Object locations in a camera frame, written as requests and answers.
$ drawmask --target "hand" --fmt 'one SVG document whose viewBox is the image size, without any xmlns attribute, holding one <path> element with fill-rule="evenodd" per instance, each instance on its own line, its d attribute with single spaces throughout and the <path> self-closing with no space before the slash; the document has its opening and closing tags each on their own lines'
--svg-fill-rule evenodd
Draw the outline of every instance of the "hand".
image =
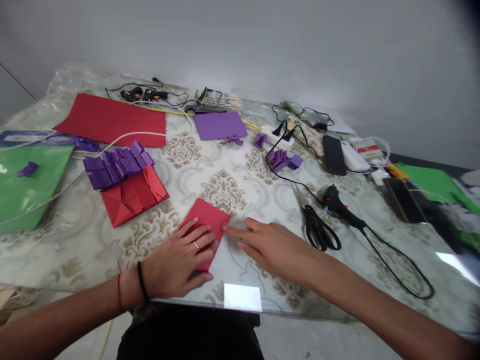
<svg viewBox="0 0 480 360">
<path fill-rule="evenodd" d="M 142 261 L 143 281 L 150 298 L 183 298 L 193 289 L 213 280 L 209 272 L 192 276 L 200 264 L 214 257 L 219 244 L 215 234 L 209 232 L 210 225 L 201 226 L 187 235 L 197 221 L 198 218 L 194 218 L 187 222 Z"/>
<path fill-rule="evenodd" d="M 319 251 L 277 223 L 265 224 L 250 217 L 245 219 L 247 230 L 224 226 L 223 231 L 248 241 L 238 243 L 262 268 L 291 283 L 312 289 L 318 282 L 318 266 L 341 264 L 334 257 Z"/>
</svg>

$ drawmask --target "patterned tablecloth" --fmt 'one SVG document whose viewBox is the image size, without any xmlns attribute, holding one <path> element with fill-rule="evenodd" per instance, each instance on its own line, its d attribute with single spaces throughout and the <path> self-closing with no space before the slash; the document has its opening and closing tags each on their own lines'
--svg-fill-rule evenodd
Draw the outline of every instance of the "patterned tablecloth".
<svg viewBox="0 0 480 360">
<path fill-rule="evenodd" d="M 122 78 L 118 84 L 131 80 Z M 169 89 L 178 91 L 172 86 Z M 87 84 L 82 90 L 105 96 L 103 85 Z M 51 129 L 68 114 L 74 98 L 74 92 L 58 86 L 45 99 L 11 118 L 3 128 Z M 259 126 L 271 122 L 261 116 L 240 114 L 245 121 Z M 167 114 L 166 120 L 169 135 L 189 133 L 185 116 Z M 305 239 L 305 221 L 290 183 L 275 177 L 266 166 L 266 149 L 270 147 L 254 147 L 255 132 L 249 130 L 248 134 L 241 147 L 220 145 L 219 140 L 201 141 L 194 130 L 189 137 L 167 139 L 162 148 L 148 148 L 170 199 L 115 229 L 99 192 L 93 190 L 88 178 L 83 176 L 58 199 L 44 226 L 0 234 L 0 283 L 62 291 L 80 291 L 97 285 L 118 273 L 118 260 L 125 268 L 128 261 L 132 264 L 145 258 L 173 234 L 196 198 L 205 199 L 229 213 L 233 226 L 243 227 L 244 219 L 252 217 L 264 223 L 283 224 Z M 330 250 L 330 255 L 376 287 L 441 324 L 458 332 L 475 330 L 475 314 L 479 314 L 478 288 L 439 259 L 436 253 L 453 252 L 429 225 L 399 220 L 386 203 L 382 190 L 366 176 L 331 175 L 298 142 L 291 153 L 305 161 L 300 169 L 293 171 L 287 167 L 281 175 L 308 184 L 318 194 L 335 184 L 350 211 L 418 264 L 436 295 L 430 300 L 418 300 L 406 294 L 359 231 L 336 218 L 321 215 L 342 242 L 342 250 Z M 82 170 L 82 162 L 73 160 L 64 184 Z M 322 214 L 311 197 L 310 200 Z M 400 278 L 411 289 L 425 294 L 425 284 L 408 262 L 373 236 L 371 239 Z M 265 312 L 342 322 L 353 320 L 314 293 L 266 272 L 228 236 L 221 242 L 210 272 L 214 275 L 213 281 L 183 299 L 171 301 L 222 307 L 224 284 L 239 284 L 260 288 Z"/>
</svg>

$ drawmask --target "purple origami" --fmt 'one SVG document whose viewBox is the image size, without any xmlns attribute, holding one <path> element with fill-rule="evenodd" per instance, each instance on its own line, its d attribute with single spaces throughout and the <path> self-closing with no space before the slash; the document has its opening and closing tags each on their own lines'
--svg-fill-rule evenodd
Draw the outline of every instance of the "purple origami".
<svg viewBox="0 0 480 360">
<path fill-rule="evenodd" d="M 73 143 L 75 144 L 76 147 L 78 147 L 82 150 L 85 150 L 87 152 L 98 153 L 99 150 L 100 150 L 100 146 L 96 142 L 94 142 L 94 141 L 92 141 L 92 140 L 90 140 L 86 137 L 80 137 L 80 136 L 73 135 L 71 137 L 71 140 L 73 141 Z"/>
<path fill-rule="evenodd" d="M 150 157 L 150 154 L 145 151 L 142 144 L 140 144 L 137 140 L 135 140 L 133 145 L 130 146 L 130 151 L 142 169 L 145 169 L 149 164 L 152 166 L 155 164 L 153 159 Z"/>
<path fill-rule="evenodd" d="M 304 160 L 300 156 L 295 154 L 291 157 L 288 166 L 290 166 L 293 170 L 296 170 L 300 167 L 300 165 L 302 165 L 303 162 Z"/>
<path fill-rule="evenodd" d="M 143 146 L 135 141 L 129 148 L 115 148 L 104 151 L 101 157 L 86 156 L 83 160 L 85 171 L 94 190 L 107 190 L 129 177 L 140 174 L 155 162 Z"/>
<path fill-rule="evenodd" d="M 268 154 L 268 163 L 271 165 L 274 172 L 278 173 L 284 167 L 290 163 L 290 158 L 287 156 L 287 152 L 283 150 L 271 151 Z"/>
<path fill-rule="evenodd" d="M 230 142 L 234 142 L 235 144 L 237 144 L 239 146 L 242 146 L 244 144 L 244 141 L 240 140 L 237 135 L 230 135 L 230 136 L 227 136 L 225 139 L 223 139 L 222 142 L 220 142 L 220 145 L 224 145 L 224 144 L 230 143 Z"/>
<path fill-rule="evenodd" d="M 263 134 L 261 132 L 259 132 L 256 136 L 255 136 L 255 140 L 253 141 L 253 146 L 261 149 L 264 147 L 265 143 L 267 142 L 267 134 Z"/>
<path fill-rule="evenodd" d="M 30 176 L 35 171 L 37 171 L 37 164 L 33 161 L 29 161 L 28 164 L 19 172 L 16 173 L 18 177 L 21 176 Z"/>
</svg>

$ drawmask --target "red paper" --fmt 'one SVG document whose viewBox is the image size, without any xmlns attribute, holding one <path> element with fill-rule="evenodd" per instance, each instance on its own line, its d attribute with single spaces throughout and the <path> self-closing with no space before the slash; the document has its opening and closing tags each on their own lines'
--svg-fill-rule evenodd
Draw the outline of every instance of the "red paper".
<svg viewBox="0 0 480 360">
<path fill-rule="evenodd" d="M 169 198 L 151 165 L 142 173 L 101 193 L 111 225 L 116 228 Z"/>
<path fill-rule="evenodd" d="M 215 239 L 218 241 L 218 245 L 220 245 L 220 241 L 222 241 L 222 236 L 224 235 L 222 233 L 222 225 L 229 222 L 230 215 L 217 209 L 215 206 L 206 202 L 205 200 L 198 198 L 193 204 L 180 228 L 182 228 L 193 218 L 198 218 L 198 221 L 188 233 L 191 233 L 193 230 L 198 229 L 203 225 L 210 225 L 210 231 L 215 233 Z M 213 260 L 214 259 L 212 258 L 211 260 L 204 262 L 196 269 L 201 272 L 207 272 L 210 269 L 210 265 L 212 264 Z"/>
<path fill-rule="evenodd" d="M 165 113 L 148 110 L 126 102 L 85 93 L 77 94 L 70 114 L 53 128 L 61 133 L 76 135 L 110 144 L 120 136 L 134 132 L 165 134 Z M 134 140 L 146 148 L 165 146 L 165 136 L 129 135 L 116 144 L 130 146 Z"/>
</svg>

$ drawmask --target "yellow cable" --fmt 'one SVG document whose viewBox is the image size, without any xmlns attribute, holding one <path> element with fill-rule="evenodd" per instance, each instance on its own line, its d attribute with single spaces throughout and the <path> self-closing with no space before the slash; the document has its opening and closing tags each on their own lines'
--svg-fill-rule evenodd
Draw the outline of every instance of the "yellow cable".
<svg viewBox="0 0 480 360">
<path fill-rule="evenodd" d="M 108 330 L 106 331 L 105 341 L 103 342 L 103 346 L 101 347 L 100 357 L 98 360 L 102 360 L 102 356 L 104 355 L 105 345 L 107 345 L 107 340 L 109 339 L 110 328 L 112 327 L 112 322 L 114 320 L 110 320 L 110 324 L 108 325 Z"/>
<path fill-rule="evenodd" d="M 252 124 L 252 123 L 250 123 L 250 122 L 244 121 L 243 123 L 244 123 L 245 125 L 248 125 L 249 127 L 252 127 L 252 128 L 255 128 L 255 129 L 258 129 L 258 130 L 262 130 L 262 128 L 261 128 L 260 126 L 254 125 L 254 124 Z"/>
<path fill-rule="evenodd" d="M 153 108 L 153 107 L 148 107 L 148 106 L 143 106 L 143 105 L 139 105 L 139 104 L 133 104 L 135 106 L 138 106 L 140 108 L 144 108 L 144 109 L 147 109 L 147 110 L 153 110 L 153 111 L 158 111 L 160 113 L 167 113 L 167 114 L 174 114 L 174 115 L 185 115 L 183 112 L 176 112 L 176 111 L 170 111 L 170 110 L 163 110 L 163 109 L 156 109 L 156 108 Z"/>
</svg>

